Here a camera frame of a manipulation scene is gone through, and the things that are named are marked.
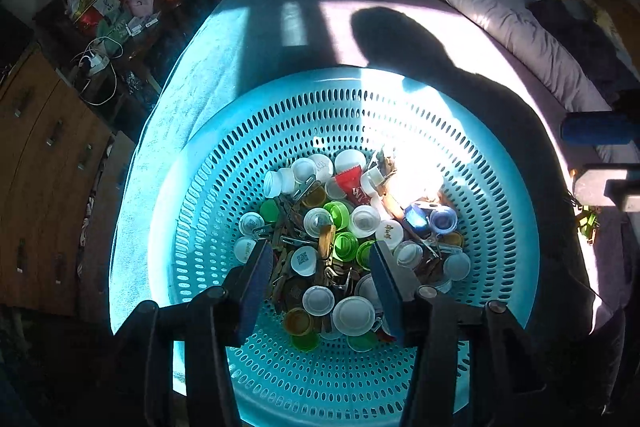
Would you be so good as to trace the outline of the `large white lid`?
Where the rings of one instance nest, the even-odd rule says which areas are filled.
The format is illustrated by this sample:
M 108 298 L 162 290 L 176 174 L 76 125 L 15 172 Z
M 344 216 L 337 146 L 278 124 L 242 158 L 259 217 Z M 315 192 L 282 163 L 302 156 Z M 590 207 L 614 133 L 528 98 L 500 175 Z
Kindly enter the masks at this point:
M 332 312 L 335 328 L 346 336 L 361 336 L 372 329 L 376 319 L 374 306 L 366 298 L 347 297 Z

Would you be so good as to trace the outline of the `white cap with code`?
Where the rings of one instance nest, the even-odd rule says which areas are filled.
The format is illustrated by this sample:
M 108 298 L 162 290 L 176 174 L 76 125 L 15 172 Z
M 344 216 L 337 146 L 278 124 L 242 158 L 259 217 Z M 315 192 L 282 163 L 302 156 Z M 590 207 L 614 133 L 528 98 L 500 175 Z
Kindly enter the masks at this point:
M 318 265 L 318 251 L 312 246 L 299 247 L 291 257 L 292 270 L 301 277 L 313 277 Z

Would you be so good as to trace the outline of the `blue bottle cap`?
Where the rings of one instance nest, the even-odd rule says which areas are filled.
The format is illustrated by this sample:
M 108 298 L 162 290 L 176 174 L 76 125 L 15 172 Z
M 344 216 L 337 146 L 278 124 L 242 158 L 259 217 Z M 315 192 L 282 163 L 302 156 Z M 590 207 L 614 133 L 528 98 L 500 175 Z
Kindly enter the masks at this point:
M 437 206 L 428 215 L 428 224 L 433 233 L 447 235 L 457 230 L 458 215 L 449 206 Z

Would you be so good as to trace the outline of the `turquoise perforated plastic basket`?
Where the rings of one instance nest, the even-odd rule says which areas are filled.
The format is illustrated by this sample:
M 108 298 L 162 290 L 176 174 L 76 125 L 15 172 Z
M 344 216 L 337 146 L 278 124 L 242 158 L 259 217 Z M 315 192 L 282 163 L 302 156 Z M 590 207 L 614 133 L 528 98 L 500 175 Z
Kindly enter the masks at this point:
M 356 165 L 369 205 L 335 182 Z M 437 206 L 457 230 L 432 232 Z M 152 298 L 199 310 L 204 291 L 245 265 L 259 239 L 274 259 L 254 333 L 228 347 L 240 418 L 255 426 L 395 426 L 416 352 L 390 335 L 370 272 L 376 241 L 420 284 L 471 311 L 505 303 L 526 324 L 539 273 L 532 201 L 513 159 L 469 109 L 382 70 L 302 72 L 221 109 L 180 152 L 160 190 L 148 243 Z M 291 268 L 318 251 L 313 277 Z M 347 297 L 376 319 L 346 336 Z

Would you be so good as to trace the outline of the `red bottle cap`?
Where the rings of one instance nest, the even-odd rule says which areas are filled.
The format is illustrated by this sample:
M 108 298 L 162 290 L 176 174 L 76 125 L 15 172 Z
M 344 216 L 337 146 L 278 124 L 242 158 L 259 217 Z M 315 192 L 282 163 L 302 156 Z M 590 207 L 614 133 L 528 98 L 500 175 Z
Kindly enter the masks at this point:
M 359 165 L 335 175 L 336 184 L 346 194 L 349 202 L 355 206 L 370 204 L 370 197 L 363 191 L 360 183 L 361 176 L 362 169 Z

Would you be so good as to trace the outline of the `white duvet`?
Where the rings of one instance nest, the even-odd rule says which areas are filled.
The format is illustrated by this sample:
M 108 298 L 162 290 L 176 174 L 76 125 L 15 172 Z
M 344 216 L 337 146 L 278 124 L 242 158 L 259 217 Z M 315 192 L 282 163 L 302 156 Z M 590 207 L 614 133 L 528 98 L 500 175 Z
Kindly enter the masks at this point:
M 526 66 L 570 112 L 607 112 L 611 104 L 570 51 L 536 20 L 525 0 L 442 0 Z

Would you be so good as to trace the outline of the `wooden drawer cabinet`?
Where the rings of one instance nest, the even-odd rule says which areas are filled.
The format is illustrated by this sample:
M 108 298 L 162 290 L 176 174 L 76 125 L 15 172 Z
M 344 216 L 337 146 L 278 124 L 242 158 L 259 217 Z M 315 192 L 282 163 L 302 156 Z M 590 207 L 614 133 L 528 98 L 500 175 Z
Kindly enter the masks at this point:
M 70 315 L 82 222 L 111 130 L 38 46 L 1 87 L 1 301 Z

